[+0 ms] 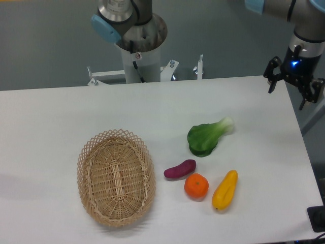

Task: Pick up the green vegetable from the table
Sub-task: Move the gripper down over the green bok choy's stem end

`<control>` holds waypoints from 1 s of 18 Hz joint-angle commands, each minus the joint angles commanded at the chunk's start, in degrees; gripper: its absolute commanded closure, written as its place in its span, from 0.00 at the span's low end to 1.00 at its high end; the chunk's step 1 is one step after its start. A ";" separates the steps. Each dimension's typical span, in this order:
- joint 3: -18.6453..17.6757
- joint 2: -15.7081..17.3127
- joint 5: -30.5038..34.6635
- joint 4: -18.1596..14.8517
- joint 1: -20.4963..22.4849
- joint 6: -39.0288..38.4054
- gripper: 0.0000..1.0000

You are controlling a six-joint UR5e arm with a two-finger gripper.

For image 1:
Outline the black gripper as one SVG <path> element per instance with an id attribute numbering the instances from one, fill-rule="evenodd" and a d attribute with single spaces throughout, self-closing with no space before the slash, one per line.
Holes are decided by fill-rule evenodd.
<path id="1" fill-rule="evenodd" d="M 306 102 L 317 103 L 324 90 L 324 78 L 314 78 L 313 74 L 321 55 L 315 57 L 304 57 L 296 55 L 289 47 L 284 61 L 278 56 L 273 57 L 267 64 L 263 76 L 268 80 L 271 94 L 278 81 L 284 80 L 292 85 L 297 85 L 303 100 L 299 106 L 302 110 Z M 274 70 L 280 68 L 279 74 Z"/>

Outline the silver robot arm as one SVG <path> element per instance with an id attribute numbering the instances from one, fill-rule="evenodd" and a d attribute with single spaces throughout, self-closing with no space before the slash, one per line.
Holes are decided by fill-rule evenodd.
<path id="1" fill-rule="evenodd" d="M 324 52 L 324 1 L 246 1 L 245 7 L 295 25 L 284 60 L 274 57 L 265 69 L 269 92 L 284 80 L 299 90 L 303 102 L 316 103 L 324 90 L 324 80 L 314 77 Z M 127 83 L 162 81 L 159 47 L 167 26 L 153 13 L 152 1 L 99 1 L 91 25 L 120 49 Z"/>

